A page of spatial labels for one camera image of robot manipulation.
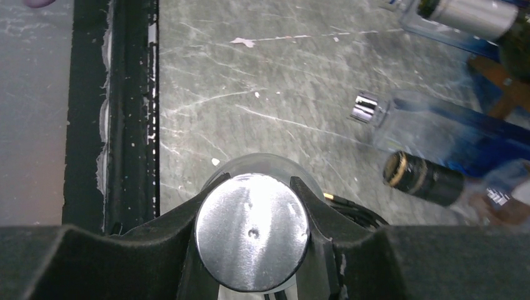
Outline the clear white labelled bottle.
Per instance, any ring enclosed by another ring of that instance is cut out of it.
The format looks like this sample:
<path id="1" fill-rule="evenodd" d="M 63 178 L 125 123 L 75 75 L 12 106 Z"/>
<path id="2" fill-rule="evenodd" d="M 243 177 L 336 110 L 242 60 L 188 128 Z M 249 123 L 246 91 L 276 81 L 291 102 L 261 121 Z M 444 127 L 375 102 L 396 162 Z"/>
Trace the clear white labelled bottle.
<path id="1" fill-rule="evenodd" d="M 209 274 L 225 288 L 245 294 L 274 293 L 296 283 L 310 238 L 308 214 L 290 186 L 298 177 L 317 196 L 316 180 L 297 162 L 269 153 L 237 157 L 202 202 L 194 240 Z"/>

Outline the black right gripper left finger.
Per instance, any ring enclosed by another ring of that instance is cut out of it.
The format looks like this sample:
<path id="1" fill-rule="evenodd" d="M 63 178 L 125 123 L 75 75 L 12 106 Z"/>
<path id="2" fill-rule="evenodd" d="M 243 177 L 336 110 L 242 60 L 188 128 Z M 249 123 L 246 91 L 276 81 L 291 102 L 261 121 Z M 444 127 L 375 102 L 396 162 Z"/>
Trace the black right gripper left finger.
<path id="1" fill-rule="evenodd" d="M 2 299 L 217 299 L 219 284 L 201 266 L 193 224 L 197 196 L 123 235 L 72 225 L 1 228 Z"/>

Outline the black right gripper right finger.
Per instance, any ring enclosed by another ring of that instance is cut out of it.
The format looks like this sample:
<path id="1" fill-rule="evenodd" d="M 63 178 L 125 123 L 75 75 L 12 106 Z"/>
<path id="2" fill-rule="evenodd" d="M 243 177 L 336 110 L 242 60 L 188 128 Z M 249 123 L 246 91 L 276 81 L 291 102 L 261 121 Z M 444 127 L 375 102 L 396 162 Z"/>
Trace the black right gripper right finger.
<path id="1" fill-rule="evenodd" d="M 529 231 L 382 226 L 369 231 L 298 177 L 311 238 L 296 272 L 299 299 L 528 299 Z"/>

